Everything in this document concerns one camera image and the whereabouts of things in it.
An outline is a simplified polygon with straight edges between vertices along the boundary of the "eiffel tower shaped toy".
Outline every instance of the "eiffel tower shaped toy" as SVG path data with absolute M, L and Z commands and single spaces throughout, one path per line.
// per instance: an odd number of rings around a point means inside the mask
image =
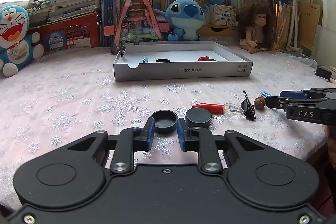
M 160 41 L 162 34 L 149 0 L 125 0 L 112 47 L 123 51 L 127 43 Z

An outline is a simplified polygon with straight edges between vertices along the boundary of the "pink snowflake tablecloth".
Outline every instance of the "pink snowflake tablecloth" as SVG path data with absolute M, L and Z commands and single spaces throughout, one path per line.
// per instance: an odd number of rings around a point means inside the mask
M 243 90 L 253 101 L 261 89 L 279 94 L 333 87 L 288 56 L 232 47 L 253 60 L 250 77 L 115 82 L 115 56 L 107 48 L 55 52 L 11 78 L 0 77 L 0 203 L 19 208 L 12 177 L 22 163 L 97 129 L 118 134 L 142 127 L 160 109 L 184 117 L 198 102 L 240 104 Z M 256 116 L 250 122 L 214 115 L 210 129 L 215 134 L 233 129 L 304 160 L 325 142 L 321 125 L 287 120 L 282 110 L 265 108 Z M 196 162 L 196 153 L 180 151 L 176 133 L 155 136 L 150 152 L 135 154 L 135 164 Z

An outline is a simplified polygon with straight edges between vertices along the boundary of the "white cardboard box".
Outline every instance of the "white cardboard box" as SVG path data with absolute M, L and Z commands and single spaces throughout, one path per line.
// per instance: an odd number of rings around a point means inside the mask
M 236 8 L 226 5 L 210 5 L 210 23 L 216 25 L 235 26 Z
M 140 63 L 144 56 L 148 63 Z M 217 61 L 197 61 L 209 56 Z M 157 63 L 157 59 L 170 62 Z M 249 76 L 253 62 L 212 41 L 129 43 L 114 60 L 116 81 Z

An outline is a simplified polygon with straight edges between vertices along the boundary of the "black robotic gripper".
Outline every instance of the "black robotic gripper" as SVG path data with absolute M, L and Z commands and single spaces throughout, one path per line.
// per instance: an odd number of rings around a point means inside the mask
M 177 131 L 197 164 L 134 168 L 134 152 L 151 149 L 153 118 L 119 135 L 97 130 L 23 164 L 13 178 L 23 207 L 0 223 L 333 223 L 308 203 L 319 185 L 308 163 L 233 130 L 213 135 L 181 118 Z

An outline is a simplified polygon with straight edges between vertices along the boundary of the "red mouth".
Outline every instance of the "red mouth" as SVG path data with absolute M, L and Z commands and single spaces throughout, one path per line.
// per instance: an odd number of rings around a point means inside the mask
M 14 25 L 13 27 L 9 28 L 6 32 L 4 32 L 1 36 L 7 40 L 7 41 L 13 41 L 14 39 L 8 40 L 8 38 L 11 36 L 11 38 L 18 38 L 23 28 L 23 23 Z

